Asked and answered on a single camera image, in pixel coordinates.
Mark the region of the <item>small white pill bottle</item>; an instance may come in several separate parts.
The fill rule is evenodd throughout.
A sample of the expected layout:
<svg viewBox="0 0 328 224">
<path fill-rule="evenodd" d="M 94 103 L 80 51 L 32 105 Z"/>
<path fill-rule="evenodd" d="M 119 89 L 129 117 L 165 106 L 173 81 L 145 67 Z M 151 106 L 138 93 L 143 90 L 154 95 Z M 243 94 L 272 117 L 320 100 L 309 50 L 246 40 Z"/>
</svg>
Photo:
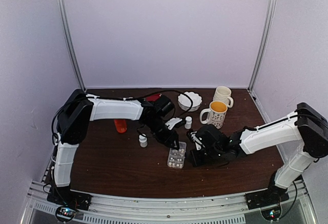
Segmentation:
<svg viewBox="0 0 328 224">
<path fill-rule="evenodd" d="M 145 134 L 140 134 L 138 139 L 139 139 L 139 144 L 142 148 L 145 148 L 148 145 L 147 137 Z"/>
</svg>

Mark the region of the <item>orange pill bottle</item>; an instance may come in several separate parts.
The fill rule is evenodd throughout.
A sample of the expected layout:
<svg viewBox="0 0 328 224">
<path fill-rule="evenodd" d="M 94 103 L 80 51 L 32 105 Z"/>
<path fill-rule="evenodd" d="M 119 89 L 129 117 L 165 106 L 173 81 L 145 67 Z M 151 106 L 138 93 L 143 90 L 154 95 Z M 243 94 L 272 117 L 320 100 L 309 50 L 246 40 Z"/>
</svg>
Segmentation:
<svg viewBox="0 0 328 224">
<path fill-rule="evenodd" d="M 125 119 L 115 119 L 114 124 L 118 133 L 125 133 L 127 131 L 127 123 Z"/>
</svg>

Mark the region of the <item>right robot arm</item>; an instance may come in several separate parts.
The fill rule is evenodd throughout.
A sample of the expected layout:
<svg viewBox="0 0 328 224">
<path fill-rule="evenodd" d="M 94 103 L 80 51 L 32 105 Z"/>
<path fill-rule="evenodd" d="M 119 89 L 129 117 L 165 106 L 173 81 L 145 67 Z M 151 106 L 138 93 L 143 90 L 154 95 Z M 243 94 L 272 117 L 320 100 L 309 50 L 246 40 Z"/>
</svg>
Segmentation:
<svg viewBox="0 0 328 224">
<path fill-rule="evenodd" d="M 188 131 L 187 137 L 196 147 L 190 151 L 195 167 L 204 165 L 208 159 L 231 162 L 268 147 L 300 142 L 296 153 L 273 173 L 263 192 L 263 200 L 270 205 L 314 160 L 327 156 L 327 119 L 307 103 L 299 103 L 294 112 L 279 120 L 254 128 L 244 127 L 230 136 L 210 124 Z"/>
</svg>

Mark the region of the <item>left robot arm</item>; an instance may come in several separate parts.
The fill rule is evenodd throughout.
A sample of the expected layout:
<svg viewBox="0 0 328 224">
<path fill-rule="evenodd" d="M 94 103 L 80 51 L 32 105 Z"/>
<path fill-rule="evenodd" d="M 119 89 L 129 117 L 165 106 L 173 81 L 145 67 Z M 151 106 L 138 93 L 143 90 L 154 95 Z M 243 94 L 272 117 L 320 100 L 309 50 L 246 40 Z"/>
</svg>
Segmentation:
<svg viewBox="0 0 328 224">
<path fill-rule="evenodd" d="M 160 93 L 142 97 L 104 98 L 73 91 L 58 110 L 51 125 L 54 143 L 54 166 L 51 173 L 53 196 L 63 206 L 70 205 L 71 170 L 79 144 L 86 138 L 89 123 L 95 120 L 136 120 L 147 126 L 153 137 L 170 149 L 179 149 L 178 134 L 164 117 L 174 110 L 172 101 Z"/>
</svg>

